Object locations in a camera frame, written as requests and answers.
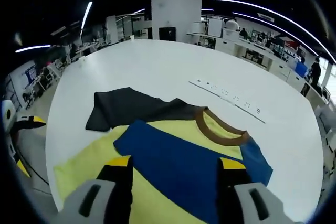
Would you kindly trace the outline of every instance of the ceiling light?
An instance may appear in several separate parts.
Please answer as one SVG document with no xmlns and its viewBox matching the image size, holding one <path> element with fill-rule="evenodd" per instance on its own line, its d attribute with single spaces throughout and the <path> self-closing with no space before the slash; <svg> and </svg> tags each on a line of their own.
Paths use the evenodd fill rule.
<svg viewBox="0 0 336 224">
<path fill-rule="evenodd" d="M 141 9 L 141 10 L 138 10 L 138 11 L 134 12 L 133 14 L 137 14 L 137 13 L 139 13 L 139 12 L 142 12 L 143 10 L 145 10 L 145 8 L 144 8 L 144 9 Z"/>
<path fill-rule="evenodd" d="M 84 18 L 83 18 L 82 28 L 81 28 L 81 29 L 84 28 L 85 20 L 86 20 L 86 18 L 88 17 L 88 14 L 89 14 L 91 5 L 92 5 L 92 2 L 89 2 L 89 3 L 88 3 L 88 7 L 86 7 L 86 11 L 85 11 L 85 14 L 84 14 Z"/>
<path fill-rule="evenodd" d="M 31 50 L 31 49 L 36 49 L 36 48 L 43 48 L 43 47 L 51 47 L 51 45 L 26 47 L 26 48 L 21 48 L 19 50 L 16 50 L 15 52 L 23 52 L 23 51 L 27 51 L 27 50 Z"/>
<path fill-rule="evenodd" d="M 248 17 L 248 18 L 252 18 L 252 19 L 255 19 L 255 20 L 258 20 L 260 22 L 264 22 L 270 26 L 273 26 L 275 28 L 278 28 L 279 30 L 281 31 L 284 31 L 285 33 L 289 34 L 290 36 L 292 36 L 294 39 L 296 39 L 297 41 L 301 42 L 304 46 L 306 46 L 310 51 L 312 51 L 316 56 L 319 56 L 313 49 L 311 49 L 306 43 L 304 43 L 302 40 L 300 40 L 299 38 L 297 38 L 296 36 L 294 36 L 293 34 L 287 32 L 286 30 L 283 30 L 282 28 L 276 26 L 276 25 L 273 25 L 271 23 L 268 23 L 262 19 L 259 19 L 259 18 L 255 18 L 255 17 L 251 17 L 251 16 L 248 16 L 248 15 L 245 15 L 245 14 L 241 14 L 241 13 L 233 13 L 233 14 L 236 14 L 236 15 L 240 15 L 240 16 L 244 16 L 244 17 Z"/>
<path fill-rule="evenodd" d="M 253 6 L 253 7 L 257 7 L 263 10 L 266 10 L 268 12 L 271 12 L 275 15 L 280 16 L 281 18 L 284 18 L 285 20 L 291 22 L 292 24 L 296 25 L 297 27 L 301 28 L 301 30 L 305 31 L 310 37 L 312 37 L 318 44 L 320 44 L 321 47 L 324 48 L 324 50 L 327 52 L 327 54 L 329 54 L 329 56 L 334 60 L 334 62 L 336 63 L 336 59 L 334 58 L 334 56 L 331 54 L 331 52 L 322 44 L 322 42 L 320 42 L 313 34 L 311 34 L 309 31 L 307 31 L 305 28 L 303 28 L 302 26 L 300 26 L 298 23 L 294 22 L 293 20 L 291 20 L 290 18 L 287 18 L 286 16 L 274 12 L 273 10 L 267 9 L 265 7 L 259 6 L 259 5 L 255 5 L 255 4 L 251 4 L 248 2 L 243 2 L 243 1 L 238 1 L 238 0 L 219 0 L 219 1 L 227 1 L 227 2 L 234 2 L 234 3 L 240 3 L 240 4 L 245 4 L 245 5 L 249 5 L 249 6 Z"/>
</svg>

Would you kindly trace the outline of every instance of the white table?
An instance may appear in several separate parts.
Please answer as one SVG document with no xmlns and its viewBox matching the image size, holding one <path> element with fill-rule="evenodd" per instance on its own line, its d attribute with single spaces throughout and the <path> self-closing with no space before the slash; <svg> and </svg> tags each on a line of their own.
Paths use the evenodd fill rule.
<svg viewBox="0 0 336 224">
<path fill-rule="evenodd" d="M 274 118 L 262 123 L 219 97 L 189 83 L 202 78 L 234 88 L 262 104 Z M 85 130 L 93 93 L 128 87 L 165 101 L 180 98 L 208 106 L 228 124 L 248 130 L 273 168 L 268 189 L 294 221 L 314 212 L 322 185 L 323 153 L 313 110 L 291 86 L 248 62 L 190 44 L 126 41 L 94 52 L 65 69 L 53 98 L 46 136 L 46 163 L 58 209 L 53 167 L 64 163 L 104 133 Z"/>
</svg>

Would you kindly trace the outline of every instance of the white pillar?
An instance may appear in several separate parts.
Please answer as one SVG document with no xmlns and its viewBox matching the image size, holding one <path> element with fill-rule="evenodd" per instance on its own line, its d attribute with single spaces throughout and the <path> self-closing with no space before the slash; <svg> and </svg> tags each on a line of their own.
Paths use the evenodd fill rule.
<svg viewBox="0 0 336 224">
<path fill-rule="evenodd" d="M 106 37 L 107 36 L 110 37 L 110 41 L 112 44 L 118 42 L 118 30 L 115 16 L 109 16 L 106 18 Z"/>
<path fill-rule="evenodd" d="M 324 76 L 322 84 L 321 84 L 322 87 L 327 85 L 329 77 L 330 77 L 331 69 L 332 69 L 332 64 L 330 62 L 328 62 L 328 66 L 327 66 L 327 69 L 325 71 L 325 76 Z"/>
<path fill-rule="evenodd" d="M 160 27 L 176 27 L 176 41 L 188 42 L 193 22 L 201 21 L 202 0 L 152 0 L 153 39 Z"/>
</svg>

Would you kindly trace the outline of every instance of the floor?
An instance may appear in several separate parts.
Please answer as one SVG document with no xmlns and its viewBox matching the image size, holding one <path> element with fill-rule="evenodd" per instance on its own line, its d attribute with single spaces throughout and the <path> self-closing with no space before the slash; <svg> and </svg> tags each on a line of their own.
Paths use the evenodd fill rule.
<svg viewBox="0 0 336 224">
<path fill-rule="evenodd" d="M 43 120 L 45 120 L 46 122 L 48 122 L 48 115 L 49 115 L 49 110 L 50 110 L 50 106 L 51 106 L 51 102 L 53 100 L 56 88 L 57 88 L 57 82 L 54 83 L 44 94 L 41 98 L 37 99 L 34 104 L 25 112 L 23 112 L 25 115 L 37 115 L 39 117 L 41 117 Z M 37 134 L 39 137 L 41 137 L 44 141 L 45 141 L 45 136 L 46 136 L 46 126 L 43 126 L 41 128 L 38 129 L 33 129 L 34 133 Z M 31 145 L 29 147 L 25 147 L 25 148 L 36 148 L 37 146 L 37 142 L 35 141 L 34 145 Z M 323 154 L 324 156 L 329 157 L 330 160 L 333 160 L 333 156 L 330 153 L 328 147 L 326 145 L 322 145 L 323 147 Z M 45 165 L 45 156 L 43 156 L 43 154 L 41 154 L 39 156 L 39 164 L 38 165 Z M 47 186 L 47 184 L 45 184 L 44 182 L 40 181 L 35 181 L 34 183 L 34 188 L 36 190 L 34 190 L 34 195 L 36 198 L 36 205 L 38 207 L 38 209 L 40 209 L 46 216 L 47 219 L 51 219 L 54 215 L 57 214 L 57 209 L 56 206 L 54 204 L 54 201 L 52 199 L 51 193 L 50 193 L 50 189 Z M 323 202 L 323 200 L 326 198 L 328 194 L 324 193 L 321 194 L 321 198 L 320 198 L 320 202 Z"/>
</svg>

